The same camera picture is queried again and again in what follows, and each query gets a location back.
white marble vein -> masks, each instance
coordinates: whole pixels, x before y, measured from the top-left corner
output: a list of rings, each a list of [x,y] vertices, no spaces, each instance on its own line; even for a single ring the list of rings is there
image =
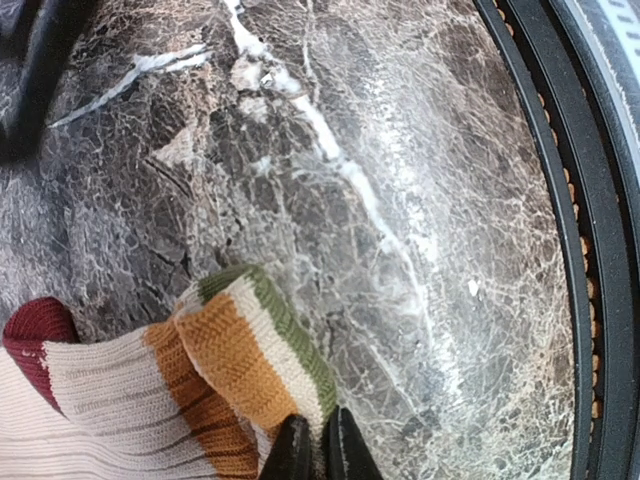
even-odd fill
[[[269,51],[267,45],[260,41],[258,36],[242,25],[238,18],[238,12],[243,11],[240,0],[224,0],[224,3],[231,13],[230,22],[238,53],[241,56],[248,55],[250,58],[274,64],[269,73],[262,78],[260,82],[262,87],[282,93],[303,115],[306,122],[313,128],[317,136],[317,145],[328,160],[329,166],[356,191],[369,219],[382,235],[380,248],[385,253],[394,252],[402,260],[405,273],[416,297],[415,306],[417,308],[413,310],[422,318],[428,342],[432,345],[433,328],[427,315],[425,300],[421,293],[423,288],[418,282],[413,261],[400,239],[382,216],[380,202],[364,170],[356,162],[346,158],[324,115],[311,103],[309,95],[304,92],[300,82],[291,76],[284,63]]]
[[[207,46],[205,44],[197,44],[177,52],[167,52],[158,55],[134,55],[133,68],[129,70],[116,85],[87,105],[69,112],[61,119],[52,123],[49,128],[66,125],[87,113],[103,107],[122,92],[126,91],[141,75],[155,71],[161,73],[175,72],[185,68],[201,66],[211,55],[211,51],[206,51],[206,48]]]

black object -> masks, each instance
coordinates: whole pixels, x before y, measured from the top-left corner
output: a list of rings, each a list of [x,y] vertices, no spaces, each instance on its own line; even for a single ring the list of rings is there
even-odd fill
[[[16,108],[0,126],[0,163],[12,163],[38,151],[58,81],[96,1],[48,0],[42,4],[43,0],[24,0],[14,27],[0,34],[0,58],[23,63]]]
[[[565,2],[498,0],[496,6],[493,0],[475,1],[516,83],[547,178],[565,255],[576,365],[571,478],[637,480],[632,458],[640,400],[640,328],[634,322],[640,305],[636,219],[640,196],[633,188],[635,170],[624,168],[629,152],[617,134],[609,92],[602,88],[600,72],[563,8]],[[513,29],[513,37],[505,22]],[[577,220],[563,167],[575,185]],[[588,272],[579,235],[592,245]],[[603,329],[594,339],[593,352],[587,275],[598,286],[592,306]],[[595,386],[592,354],[601,359]],[[593,418],[592,395],[598,402]]]
[[[336,408],[324,434],[329,480],[382,480],[353,415]]]
[[[382,480],[353,415],[336,408],[322,439],[328,480]],[[309,424],[291,415],[283,423],[259,480],[311,480]]]
[[[262,469],[260,480],[311,480],[309,424],[300,416],[289,416]]]

striped sock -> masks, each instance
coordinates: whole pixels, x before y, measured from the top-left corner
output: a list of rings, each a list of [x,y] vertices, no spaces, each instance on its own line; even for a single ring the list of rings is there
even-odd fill
[[[326,364],[257,267],[192,285],[165,323],[74,341],[54,299],[7,324],[0,411],[29,408],[0,413],[0,478],[255,479],[289,414],[319,434],[335,406]]]

gray marble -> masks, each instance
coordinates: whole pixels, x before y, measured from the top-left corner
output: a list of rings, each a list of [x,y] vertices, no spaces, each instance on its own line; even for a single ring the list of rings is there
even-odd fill
[[[558,234],[471,0],[187,3],[104,0],[39,162],[0,171],[0,317],[54,295],[105,340],[260,263],[387,479],[568,478]]]

black rubber gasket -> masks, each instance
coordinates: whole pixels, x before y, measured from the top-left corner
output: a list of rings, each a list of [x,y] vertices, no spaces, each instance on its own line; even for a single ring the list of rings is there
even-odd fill
[[[563,42],[567,50],[575,54],[575,56],[572,57],[574,66],[583,85],[589,90],[591,109],[596,118],[600,136],[604,139],[603,143],[607,151],[609,166],[614,175],[614,181],[616,182],[620,209],[626,228],[625,234],[631,265],[631,292],[634,302],[634,317],[637,317],[638,312],[640,312],[640,279],[638,278],[640,273],[640,185],[638,184],[637,170],[640,166],[640,150],[638,150],[637,146],[632,147],[630,145],[630,143],[633,143],[633,140],[629,140],[629,137],[633,137],[634,135],[634,126],[630,124],[626,117],[627,112],[624,111],[624,105],[619,103],[619,99],[614,99],[614,95],[612,95],[610,90],[610,88],[618,88],[617,82],[620,81],[621,78],[619,76],[616,77],[613,80],[614,84],[609,83],[609,86],[607,86],[607,81],[602,71],[606,71],[606,69],[609,68],[607,60],[603,60],[602,58],[600,60],[596,59],[594,51],[592,50],[595,49],[596,53],[600,53],[601,47],[599,45],[589,46],[589,41],[584,37],[579,22],[582,20],[583,29],[589,29],[591,27],[581,18],[579,11],[571,11],[568,3],[569,2],[564,0],[548,0],[548,3],[545,2],[544,5],[549,12],[549,16],[555,22],[556,30],[564,34]],[[633,396],[634,399],[632,401],[636,408],[638,408],[638,402],[640,401],[638,385],[638,379],[640,378],[640,362],[638,361],[640,328],[633,327],[634,325],[632,325],[632,330],[628,332],[628,341],[633,342],[635,348],[632,347],[628,351],[622,351],[621,355],[623,358],[626,356],[628,368],[633,370],[634,373],[628,384],[619,384],[619,387]],[[615,337],[612,339],[614,348],[627,348],[616,344]],[[609,458],[611,453],[615,452],[618,448],[623,448],[625,452],[630,451],[631,458],[626,478],[637,480],[640,478],[640,438],[638,438],[638,432],[640,431],[640,411],[636,413],[636,421],[629,421],[629,424],[624,425],[624,427],[625,432],[612,434],[603,438],[602,450],[600,451],[601,463],[610,462]],[[627,435],[623,443],[610,443],[610,439],[618,442],[618,440],[623,438],[623,434]]]
[[[637,269],[631,261],[630,252],[634,249],[625,237],[624,219],[616,201],[618,192],[596,119],[571,62],[575,53],[566,50],[562,32],[557,31],[549,16],[550,9],[535,0],[501,0],[499,7],[514,29],[512,38],[492,0],[475,2],[516,83],[547,177],[565,254],[576,364],[571,477],[582,480],[588,470],[592,479],[626,479],[638,409],[633,325]],[[558,133],[558,148],[538,92],[547,101]],[[578,225],[570,208],[563,165],[580,192],[579,227],[593,243],[594,262],[589,274],[595,275],[600,288],[597,310],[603,335],[596,350],[603,365],[596,391],[603,400],[604,414],[595,422],[591,443],[589,300]]]

